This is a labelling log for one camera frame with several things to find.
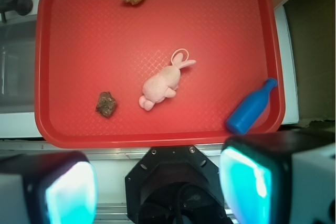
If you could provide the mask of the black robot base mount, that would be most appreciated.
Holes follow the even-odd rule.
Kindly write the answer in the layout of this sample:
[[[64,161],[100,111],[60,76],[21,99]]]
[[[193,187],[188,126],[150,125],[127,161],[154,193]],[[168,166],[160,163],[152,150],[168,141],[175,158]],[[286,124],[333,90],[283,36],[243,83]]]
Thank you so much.
[[[153,147],[125,176],[134,223],[231,223],[219,169],[194,146]]]

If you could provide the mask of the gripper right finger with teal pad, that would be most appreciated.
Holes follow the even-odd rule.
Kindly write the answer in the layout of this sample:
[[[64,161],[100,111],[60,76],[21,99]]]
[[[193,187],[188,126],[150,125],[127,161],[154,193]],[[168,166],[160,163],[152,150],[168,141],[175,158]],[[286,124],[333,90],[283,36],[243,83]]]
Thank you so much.
[[[233,135],[222,147],[219,180],[239,223],[335,223],[335,134]]]

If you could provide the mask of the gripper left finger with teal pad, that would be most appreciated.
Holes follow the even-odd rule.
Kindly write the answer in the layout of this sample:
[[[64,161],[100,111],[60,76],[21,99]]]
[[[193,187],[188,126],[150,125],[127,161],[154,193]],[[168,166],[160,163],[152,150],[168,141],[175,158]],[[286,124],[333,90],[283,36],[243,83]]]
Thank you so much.
[[[1,157],[1,223],[94,223],[98,182],[79,151]]]

